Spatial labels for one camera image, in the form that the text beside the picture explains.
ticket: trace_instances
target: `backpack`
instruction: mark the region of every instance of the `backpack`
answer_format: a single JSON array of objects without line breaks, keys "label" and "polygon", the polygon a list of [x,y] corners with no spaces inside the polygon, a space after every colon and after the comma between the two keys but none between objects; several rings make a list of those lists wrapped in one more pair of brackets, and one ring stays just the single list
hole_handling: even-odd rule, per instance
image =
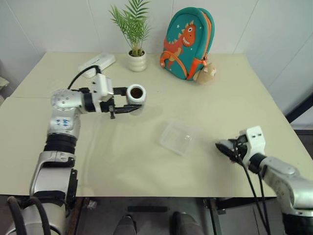
[{"label": "backpack", "polygon": [[178,11],[168,26],[160,64],[175,76],[193,80],[207,62],[214,37],[211,14],[202,8]]}]

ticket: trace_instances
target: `plush toy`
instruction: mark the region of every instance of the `plush toy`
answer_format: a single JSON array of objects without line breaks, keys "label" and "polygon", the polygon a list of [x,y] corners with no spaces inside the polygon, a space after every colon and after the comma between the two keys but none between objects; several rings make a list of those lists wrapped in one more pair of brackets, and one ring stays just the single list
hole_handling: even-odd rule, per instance
[{"label": "plush toy", "polygon": [[194,75],[194,80],[198,84],[202,85],[204,83],[207,83],[213,80],[215,73],[216,73],[216,69],[214,68],[212,63],[210,63],[204,66],[202,70],[196,72],[196,74]]}]

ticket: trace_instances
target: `plastic container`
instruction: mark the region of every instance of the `plastic container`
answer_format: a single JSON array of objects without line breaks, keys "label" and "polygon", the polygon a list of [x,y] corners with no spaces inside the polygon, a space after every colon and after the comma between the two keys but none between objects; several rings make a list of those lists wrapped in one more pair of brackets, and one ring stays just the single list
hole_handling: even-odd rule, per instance
[{"label": "plastic container", "polygon": [[196,138],[196,130],[178,121],[171,121],[160,137],[160,144],[186,156]]}]

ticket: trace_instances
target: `table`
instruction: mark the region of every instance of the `table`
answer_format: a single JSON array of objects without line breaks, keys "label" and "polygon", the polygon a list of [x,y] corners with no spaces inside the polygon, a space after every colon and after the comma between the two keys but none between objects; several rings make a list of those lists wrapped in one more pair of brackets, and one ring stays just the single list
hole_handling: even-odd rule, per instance
[{"label": "table", "polygon": [[[0,108],[0,194],[27,195],[51,115],[50,96],[66,88],[92,53],[46,53]],[[211,55],[215,80],[204,86],[180,80],[148,55],[143,72],[125,67],[126,55],[104,72],[113,86],[139,83],[147,90],[140,116],[82,115],[76,145],[77,196],[251,197],[243,169],[214,143],[255,125],[263,129],[266,154],[296,166],[313,179],[313,162],[246,57]],[[89,86],[80,77],[73,88]],[[171,120],[198,130],[186,157],[163,148],[158,139]],[[251,174],[258,186],[258,178]],[[265,186],[265,195],[274,192]]]}]

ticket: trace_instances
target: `orange dinosaur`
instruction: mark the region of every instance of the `orange dinosaur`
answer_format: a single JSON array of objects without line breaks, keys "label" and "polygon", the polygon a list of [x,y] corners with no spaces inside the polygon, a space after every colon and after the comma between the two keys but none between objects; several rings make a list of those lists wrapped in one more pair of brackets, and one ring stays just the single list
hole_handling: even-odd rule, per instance
[{"label": "orange dinosaur", "polygon": [[[178,39],[175,39],[172,42],[167,42],[166,36],[164,39],[164,48],[165,51],[173,53],[176,57],[179,57],[180,54],[183,54],[183,47],[191,47],[196,40],[196,27],[194,26],[194,21],[187,23],[185,29],[182,30],[182,34],[178,34]],[[167,67],[171,70],[171,65],[175,61],[175,56],[169,53],[163,53],[160,58],[160,64],[162,67],[165,67],[165,60],[169,59]]]}]

